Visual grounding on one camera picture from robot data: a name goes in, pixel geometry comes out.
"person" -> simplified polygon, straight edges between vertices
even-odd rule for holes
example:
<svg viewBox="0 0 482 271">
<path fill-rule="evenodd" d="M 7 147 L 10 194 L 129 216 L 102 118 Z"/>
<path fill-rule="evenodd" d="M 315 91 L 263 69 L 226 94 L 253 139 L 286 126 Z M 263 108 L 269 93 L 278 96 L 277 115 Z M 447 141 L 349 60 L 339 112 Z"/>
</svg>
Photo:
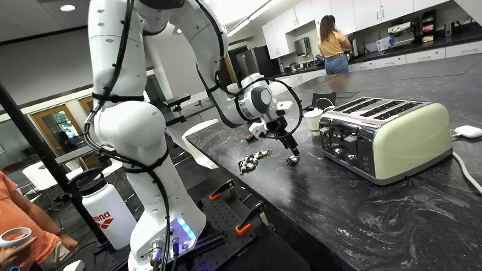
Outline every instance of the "person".
<svg viewBox="0 0 482 271">
<path fill-rule="evenodd" d="M 66 258 L 78 245 L 37 204 L 22 197 L 16 191 L 16 183 L 3 171 L 0 171 L 0 216 L 0 233 L 28 227 L 33 236 L 24 245 L 0 248 L 0 269 L 54 264 Z"/>
<path fill-rule="evenodd" d="M 327 73 L 348 73 L 348 60 L 343 52 L 351 49 L 351 43 L 334 24 L 333 15 L 325 15 L 321 19 L 318 46 L 325 58 Z"/>
</svg>

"person's arm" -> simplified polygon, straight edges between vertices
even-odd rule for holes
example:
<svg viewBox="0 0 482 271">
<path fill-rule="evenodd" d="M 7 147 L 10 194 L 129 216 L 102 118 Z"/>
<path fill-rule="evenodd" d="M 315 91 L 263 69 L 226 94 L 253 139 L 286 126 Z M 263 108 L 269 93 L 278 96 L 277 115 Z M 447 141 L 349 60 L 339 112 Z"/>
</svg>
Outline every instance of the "person's arm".
<svg viewBox="0 0 482 271">
<path fill-rule="evenodd" d="M 42 230 L 54 233 L 60 237 L 63 246 L 66 246 L 67 249 L 74 249 L 77 246 L 77 240 L 72 239 L 70 236 L 61 233 L 61 228 L 58 227 L 58 224 L 48 216 L 48 213 L 43 212 L 42 207 L 39 207 L 37 204 L 31 203 L 30 200 L 27 200 L 25 197 L 22 197 L 18 191 L 12 189 L 10 191 L 10 198 L 12 201 L 22 209 Z"/>
<path fill-rule="evenodd" d="M 351 51 L 351 43 L 342 31 L 337 31 L 337 40 L 340 42 L 343 51 Z"/>
</svg>

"white container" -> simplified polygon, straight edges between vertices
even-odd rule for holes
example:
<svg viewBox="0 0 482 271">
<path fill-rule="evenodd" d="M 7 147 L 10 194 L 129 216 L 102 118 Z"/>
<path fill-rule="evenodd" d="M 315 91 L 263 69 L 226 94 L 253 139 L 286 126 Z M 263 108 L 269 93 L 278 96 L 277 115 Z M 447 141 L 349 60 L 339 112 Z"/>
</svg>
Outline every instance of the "white container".
<svg viewBox="0 0 482 271">
<path fill-rule="evenodd" d="M 81 192 L 81 203 L 101 227 L 110 243 L 116 249 L 128 245 L 137 221 L 117 189 L 111 183 L 99 182 L 96 188 Z"/>
<path fill-rule="evenodd" d="M 319 120 L 322 112 L 324 111 L 321 108 L 304 112 L 305 126 L 311 130 L 313 135 L 319 133 Z"/>
</svg>

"toaster slot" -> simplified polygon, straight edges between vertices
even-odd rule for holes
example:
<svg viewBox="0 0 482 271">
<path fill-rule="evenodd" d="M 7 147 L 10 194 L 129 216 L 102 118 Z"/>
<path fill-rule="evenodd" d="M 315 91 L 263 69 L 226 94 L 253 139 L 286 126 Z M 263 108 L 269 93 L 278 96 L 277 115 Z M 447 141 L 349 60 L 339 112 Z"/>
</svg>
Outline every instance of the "toaster slot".
<svg viewBox="0 0 482 271">
<path fill-rule="evenodd" d="M 382 103 L 382 105 L 378 105 L 378 106 L 375 106 L 375 108 L 372 108 L 372 109 L 369 109 L 369 111 L 366 111 L 366 112 L 363 112 L 363 114 L 360 114 L 360 115 L 369 117 L 369 115 L 378 114 L 378 112 L 381 112 L 381 111 L 385 111 L 385 109 L 388 109 L 388 108 L 393 108 L 393 106 L 396 106 L 396 105 L 399 105 L 399 103 L 402 103 L 402 100 L 390 100 L 390 102 L 385 102 L 385 103 Z"/>
<path fill-rule="evenodd" d="M 343 105 L 334 108 L 333 111 L 343 111 L 345 108 L 349 108 L 349 106 L 352 106 L 352 105 L 357 105 L 357 103 L 360 103 L 360 102 L 363 102 L 363 100 L 366 100 L 366 99 L 367 99 L 367 97 L 358 97 L 358 99 L 355 99 L 355 100 L 351 100 L 351 102 L 348 102 L 348 103 L 343 103 Z"/>
<path fill-rule="evenodd" d="M 403 112 L 403 111 L 406 111 L 406 109 L 409 109 L 409 108 L 414 108 L 414 106 L 417 106 L 418 103 L 420 103 L 420 102 L 403 102 L 402 105 L 399 105 L 399 106 L 396 106 L 396 108 L 391 108 L 391 109 L 382 112 L 382 114 L 378 114 L 375 118 L 385 120 L 385 118 L 388 118 L 388 117 L 391 117 L 391 115 L 396 115 L 396 114 L 400 114 L 400 112 Z"/>
<path fill-rule="evenodd" d="M 378 100 L 379 100 L 379 99 L 364 100 L 364 102 L 361 102 L 361 103 L 358 103 L 358 105 L 349 106 L 349 108 L 345 109 L 343 112 L 346 112 L 346 114 L 354 112 L 354 111 L 357 111 L 357 109 L 360 109 L 360 108 L 363 108 L 363 106 L 372 105 L 372 103 L 375 103 L 375 102 L 378 102 Z"/>
</svg>

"black countertop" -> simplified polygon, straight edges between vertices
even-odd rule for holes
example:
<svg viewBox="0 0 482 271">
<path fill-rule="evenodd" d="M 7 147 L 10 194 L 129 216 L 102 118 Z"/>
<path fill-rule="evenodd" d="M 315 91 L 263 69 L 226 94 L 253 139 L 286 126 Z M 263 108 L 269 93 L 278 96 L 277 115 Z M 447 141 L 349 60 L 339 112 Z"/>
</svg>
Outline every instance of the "black countertop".
<svg viewBox="0 0 482 271">
<path fill-rule="evenodd" d="M 421 99 L 444 103 L 452 127 L 482 126 L 482 54 L 322 76 L 296 87 L 302 105 L 313 91 Z M 325 159 L 304 124 L 295 132 L 299 164 L 284 164 L 278 141 L 247 144 L 245 126 L 217 123 L 188 136 L 212 161 L 263 197 L 289 221 L 354 269 L 482 269 L 482 197 L 446 159 L 408 180 L 376 186 Z M 236 162 L 260 148 L 272 155 L 239 174 Z M 482 141 L 453 141 L 471 174 L 482 180 Z"/>
<path fill-rule="evenodd" d="M 399 48 L 391 48 L 387 51 L 373 51 L 373 52 L 366 52 L 363 55 L 354 57 L 349 60 L 349 64 L 354 63 L 363 63 L 363 61 L 370 61 L 376 58 L 385 58 L 385 57 L 394 57 L 400 54 L 411 54 L 411 52 L 418 52 L 418 51 L 426 51 L 426 49 L 435 49 L 435 48 L 444 48 L 444 46 L 452 46 L 452 45 L 459 45 L 459 43 L 467 43 L 467 42 L 474 42 L 474 40 L 482 40 L 480 34 L 473 34 L 473 36 L 462 36 L 462 37 L 438 37 L 432 43 L 411 43 Z M 299 69 L 295 72 L 286 72 L 281 76 L 289 76 L 295 73 L 304 73 L 304 72 L 311 72 L 311 70 L 321 70 L 324 66 L 310 66 L 305 69 Z"/>
</svg>

